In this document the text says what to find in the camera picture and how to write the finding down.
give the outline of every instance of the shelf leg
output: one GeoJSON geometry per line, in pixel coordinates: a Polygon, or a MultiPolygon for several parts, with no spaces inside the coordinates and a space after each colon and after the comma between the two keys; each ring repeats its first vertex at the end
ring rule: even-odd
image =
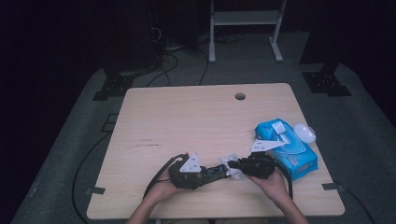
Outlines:
{"type": "Polygon", "coordinates": [[[216,62],[215,52],[215,4],[214,0],[211,1],[210,6],[210,41],[209,41],[209,62],[216,62]]]}
{"type": "Polygon", "coordinates": [[[279,13],[278,13],[277,19],[276,19],[274,36],[271,36],[269,38],[271,48],[273,49],[277,63],[283,63],[283,57],[282,57],[282,54],[280,53],[280,50],[279,50],[279,47],[277,46],[276,41],[277,41],[277,37],[279,35],[280,25],[282,24],[283,14],[285,12],[286,3],[287,3],[287,0],[283,0],[281,3],[280,10],[279,10],[279,13]]]}

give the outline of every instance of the forearm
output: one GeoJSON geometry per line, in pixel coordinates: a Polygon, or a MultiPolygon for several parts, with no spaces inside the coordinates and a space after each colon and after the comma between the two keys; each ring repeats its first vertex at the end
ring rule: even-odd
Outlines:
{"type": "Polygon", "coordinates": [[[127,220],[127,224],[146,224],[149,220],[149,215],[154,209],[156,202],[151,200],[143,200],[141,204],[134,210],[134,213],[127,220]]]}
{"type": "Polygon", "coordinates": [[[285,217],[288,219],[290,224],[308,223],[308,220],[292,199],[290,199],[289,201],[278,203],[276,206],[278,206],[279,209],[282,210],[283,214],[285,214],[285,217]]]}

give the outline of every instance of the white shelf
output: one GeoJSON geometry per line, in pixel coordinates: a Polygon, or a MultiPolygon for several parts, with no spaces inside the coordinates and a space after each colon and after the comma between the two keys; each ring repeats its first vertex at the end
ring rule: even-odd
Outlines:
{"type": "Polygon", "coordinates": [[[276,24],[278,10],[270,11],[220,11],[214,13],[214,25],[276,24]]]}

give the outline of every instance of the person's left hand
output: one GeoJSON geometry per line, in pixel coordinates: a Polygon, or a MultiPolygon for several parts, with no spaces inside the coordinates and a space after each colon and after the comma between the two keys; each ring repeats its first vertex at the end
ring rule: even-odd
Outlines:
{"type": "Polygon", "coordinates": [[[178,192],[183,191],[184,189],[178,189],[169,179],[169,172],[166,169],[157,179],[157,183],[155,183],[152,188],[149,190],[147,198],[150,198],[154,202],[158,203],[164,201],[166,199],[171,198],[178,192]]]}

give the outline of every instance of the hole in table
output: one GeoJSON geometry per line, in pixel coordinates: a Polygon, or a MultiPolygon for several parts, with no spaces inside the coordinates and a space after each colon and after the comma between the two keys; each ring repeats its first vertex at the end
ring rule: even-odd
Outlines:
{"type": "Polygon", "coordinates": [[[235,99],[240,100],[240,101],[245,100],[246,98],[247,98],[246,95],[244,93],[241,93],[241,92],[238,92],[235,95],[235,99]]]}

